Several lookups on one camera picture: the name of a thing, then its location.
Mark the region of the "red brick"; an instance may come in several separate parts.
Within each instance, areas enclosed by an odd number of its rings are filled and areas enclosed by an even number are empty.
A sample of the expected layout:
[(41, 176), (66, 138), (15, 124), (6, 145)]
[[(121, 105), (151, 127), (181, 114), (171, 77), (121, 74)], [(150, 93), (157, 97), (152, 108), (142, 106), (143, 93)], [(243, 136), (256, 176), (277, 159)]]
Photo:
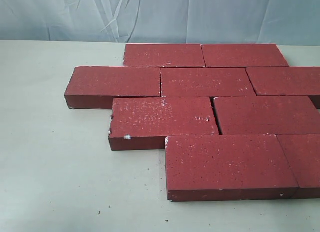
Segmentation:
[(116, 98), (109, 144), (113, 151), (164, 149), (166, 137), (217, 135), (208, 97)]
[(174, 202), (287, 199), (299, 188), (272, 134), (169, 136), (165, 168)]
[(156, 67), (79, 66), (65, 91), (71, 109), (112, 109), (121, 97), (160, 97), (161, 70)]
[(255, 96), (244, 68), (162, 68), (163, 97)]
[(127, 44), (123, 65), (129, 67), (205, 67), (200, 44)]
[(288, 67), (276, 44), (204, 44), (206, 67)]
[(298, 183), (293, 199), (320, 197), (319, 134), (277, 135)]

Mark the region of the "red brick third row right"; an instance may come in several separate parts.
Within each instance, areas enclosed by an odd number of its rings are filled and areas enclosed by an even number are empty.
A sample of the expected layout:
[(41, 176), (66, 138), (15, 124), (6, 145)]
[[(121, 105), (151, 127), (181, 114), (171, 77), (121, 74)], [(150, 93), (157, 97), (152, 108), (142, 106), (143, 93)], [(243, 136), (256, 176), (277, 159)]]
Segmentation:
[(320, 113), (307, 96), (217, 97), (213, 103), (224, 135), (320, 133)]

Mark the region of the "red brick second row right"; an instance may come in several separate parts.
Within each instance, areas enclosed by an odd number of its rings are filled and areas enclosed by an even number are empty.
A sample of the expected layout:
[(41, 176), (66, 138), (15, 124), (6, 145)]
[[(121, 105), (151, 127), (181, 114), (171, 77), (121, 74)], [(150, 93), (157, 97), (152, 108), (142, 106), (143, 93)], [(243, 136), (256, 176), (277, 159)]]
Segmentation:
[(248, 67), (257, 96), (308, 96), (320, 108), (319, 67)]

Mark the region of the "white fabric backdrop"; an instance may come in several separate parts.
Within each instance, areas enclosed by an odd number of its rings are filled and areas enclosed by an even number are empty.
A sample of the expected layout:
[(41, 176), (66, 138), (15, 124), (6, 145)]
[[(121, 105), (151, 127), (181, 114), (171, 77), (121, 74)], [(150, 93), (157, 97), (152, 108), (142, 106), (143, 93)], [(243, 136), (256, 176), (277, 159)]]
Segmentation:
[(0, 0), (0, 36), (318, 46), (320, 0)]

